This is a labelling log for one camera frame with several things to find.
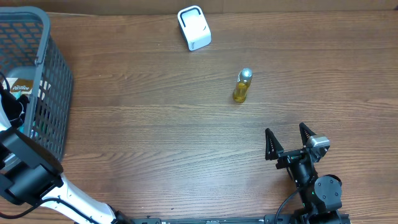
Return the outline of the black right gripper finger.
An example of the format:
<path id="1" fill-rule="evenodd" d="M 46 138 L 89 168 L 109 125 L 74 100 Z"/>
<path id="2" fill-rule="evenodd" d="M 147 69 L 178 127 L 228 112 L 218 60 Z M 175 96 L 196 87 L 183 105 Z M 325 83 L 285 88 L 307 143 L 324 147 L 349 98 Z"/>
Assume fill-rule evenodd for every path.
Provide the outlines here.
<path id="1" fill-rule="evenodd" d="M 299 124 L 299 129 L 303 146 L 312 146 L 312 136 L 316 134 L 303 122 Z"/>
<path id="2" fill-rule="evenodd" d="M 274 133 L 267 128 L 265 130 L 266 135 L 266 160 L 275 160 L 279 158 L 279 154 L 284 152 L 284 148 L 281 146 L 280 142 L 274 136 Z"/>

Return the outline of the yellow dish soap bottle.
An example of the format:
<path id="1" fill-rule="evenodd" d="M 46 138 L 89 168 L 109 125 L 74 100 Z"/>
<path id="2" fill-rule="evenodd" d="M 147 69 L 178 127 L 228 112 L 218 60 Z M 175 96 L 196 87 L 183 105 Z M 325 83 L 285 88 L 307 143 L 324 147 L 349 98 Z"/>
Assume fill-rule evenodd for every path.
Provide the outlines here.
<path id="1" fill-rule="evenodd" d="M 250 68 L 243 68 L 238 75 L 236 88 L 233 91 L 233 100 L 235 102 L 243 103 L 245 101 L 251 81 L 252 70 Z"/>

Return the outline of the brown snack pouch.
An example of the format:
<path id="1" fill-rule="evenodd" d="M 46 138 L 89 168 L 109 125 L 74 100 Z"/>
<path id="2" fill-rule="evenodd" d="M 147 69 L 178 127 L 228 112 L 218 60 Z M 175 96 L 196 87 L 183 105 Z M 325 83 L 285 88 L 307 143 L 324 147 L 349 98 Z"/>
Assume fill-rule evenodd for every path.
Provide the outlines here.
<path id="1" fill-rule="evenodd" d="M 10 87 L 10 92 L 15 98 L 19 98 L 22 95 L 29 96 L 33 89 L 33 80 L 26 80 L 23 78 L 7 78 L 7 82 Z"/>

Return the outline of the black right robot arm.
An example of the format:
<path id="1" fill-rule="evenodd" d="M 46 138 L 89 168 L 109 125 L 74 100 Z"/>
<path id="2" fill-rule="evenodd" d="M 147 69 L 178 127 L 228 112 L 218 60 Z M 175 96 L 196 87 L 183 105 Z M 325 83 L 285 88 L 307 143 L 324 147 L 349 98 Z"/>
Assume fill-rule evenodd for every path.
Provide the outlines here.
<path id="1" fill-rule="evenodd" d="M 304 123 L 299 124 L 302 148 L 285 151 L 274 133 L 267 128 L 266 155 L 267 161 L 276 161 L 277 169 L 285 169 L 294 181 L 296 190 L 279 206 L 274 223 L 344 223 L 349 216 L 342 216 L 342 181 L 335 175 L 319 176 L 315 164 L 320 162 L 330 148 L 330 140 L 321 134 L 314 133 Z M 281 212 L 287 202 L 296 195 L 300 196 L 303 208 L 295 210 L 287 218 Z"/>

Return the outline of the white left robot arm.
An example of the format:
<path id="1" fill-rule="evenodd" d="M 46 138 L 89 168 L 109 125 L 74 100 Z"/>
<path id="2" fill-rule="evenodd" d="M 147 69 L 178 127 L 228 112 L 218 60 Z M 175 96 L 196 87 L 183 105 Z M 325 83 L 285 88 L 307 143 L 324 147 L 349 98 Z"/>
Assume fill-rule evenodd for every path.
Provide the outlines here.
<path id="1" fill-rule="evenodd" d="M 18 219 L 38 207 L 46 207 L 75 223 L 131 223 L 119 210 L 73 185 L 57 158 L 18 130 L 28 99 L 17 99 L 10 90 L 8 83 L 1 86 L 1 167 L 6 166 L 11 154 L 19 162 L 1 174 L 1 197 L 14 205 L 28 203 L 31 207 L 17 215 L 2 213 L 1 218 Z"/>

